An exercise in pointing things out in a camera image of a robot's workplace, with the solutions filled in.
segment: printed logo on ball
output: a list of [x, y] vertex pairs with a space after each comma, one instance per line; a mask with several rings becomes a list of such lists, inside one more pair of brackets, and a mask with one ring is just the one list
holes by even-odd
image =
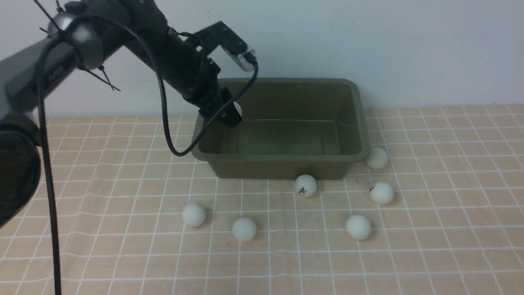
[[308, 192], [308, 190], [305, 188], [305, 187], [301, 187], [300, 190], [298, 191], [298, 194], [303, 196], [305, 195], [306, 193]]

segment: olive green plastic tub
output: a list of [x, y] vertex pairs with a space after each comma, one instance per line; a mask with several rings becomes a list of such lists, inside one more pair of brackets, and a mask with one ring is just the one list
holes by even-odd
[[[220, 79], [237, 93], [248, 79]], [[193, 150], [218, 177], [343, 178], [370, 150], [358, 88], [344, 79], [257, 79], [235, 128], [213, 123]], [[193, 138], [205, 120], [198, 117]]]

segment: robotic arm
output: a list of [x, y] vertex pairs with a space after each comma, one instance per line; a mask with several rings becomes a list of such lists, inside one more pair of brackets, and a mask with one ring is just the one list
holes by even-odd
[[[256, 64], [255, 52], [223, 22], [195, 34], [178, 33], [168, 26], [154, 0], [81, 0], [64, 7], [49, 24], [46, 39], [0, 61], [0, 227], [30, 200], [40, 179], [37, 146], [42, 138], [30, 115], [38, 105], [39, 91], [46, 97], [75, 69], [98, 68], [123, 46], [150, 68], [158, 67], [164, 81], [197, 106], [204, 118], [231, 127], [242, 120], [228, 103], [232, 94], [218, 85], [220, 68], [208, 55], [220, 45], [250, 71]], [[139, 40], [115, 23], [138, 34], [157, 64]], [[49, 51], [38, 88], [40, 54], [64, 32], [68, 37]]]

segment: white wall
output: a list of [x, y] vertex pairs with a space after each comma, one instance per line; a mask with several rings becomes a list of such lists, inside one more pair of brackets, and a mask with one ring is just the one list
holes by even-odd
[[[54, 0], [43, 0], [54, 12]], [[261, 77], [333, 77], [374, 108], [523, 102], [522, 0], [157, 0], [169, 24], [223, 20], [257, 51]], [[30, 0], [0, 3], [0, 58], [43, 37]], [[221, 77], [247, 77], [223, 52]], [[112, 92], [75, 72], [47, 100], [50, 115], [159, 114], [154, 74], [122, 49], [106, 62]], [[173, 113], [194, 113], [174, 91]]]

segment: ping pong ball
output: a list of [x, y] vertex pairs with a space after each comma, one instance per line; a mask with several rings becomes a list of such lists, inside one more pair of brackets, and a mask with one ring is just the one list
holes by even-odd
[[240, 104], [238, 104], [238, 102], [236, 101], [233, 101], [233, 105], [235, 106], [235, 109], [238, 112], [238, 114], [240, 114], [240, 117], [242, 117], [242, 108], [240, 107]]
[[356, 240], [364, 240], [371, 234], [371, 222], [362, 215], [353, 215], [346, 221], [346, 231]]
[[295, 192], [304, 197], [311, 197], [316, 192], [316, 179], [308, 174], [300, 175], [295, 180]]
[[189, 203], [182, 210], [182, 221], [191, 227], [200, 226], [204, 220], [205, 209], [199, 204]]
[[377, 182], [369, 189], [369, 196], [378, 205], [386, 205], [393, 199], [395, 192], [386, 182]]
[[251, 241], [257, 234], [257, 225], [247, 217], [241, 217], [233, 223], [233, 236], [241, 242]]
[[388, 154], [386, 151], [379, 147], [374, 147], [371, 149], [369, 156], [367, 156], [366, 165], [371, 169], [380, 169], [386, 166], [388, 163]]

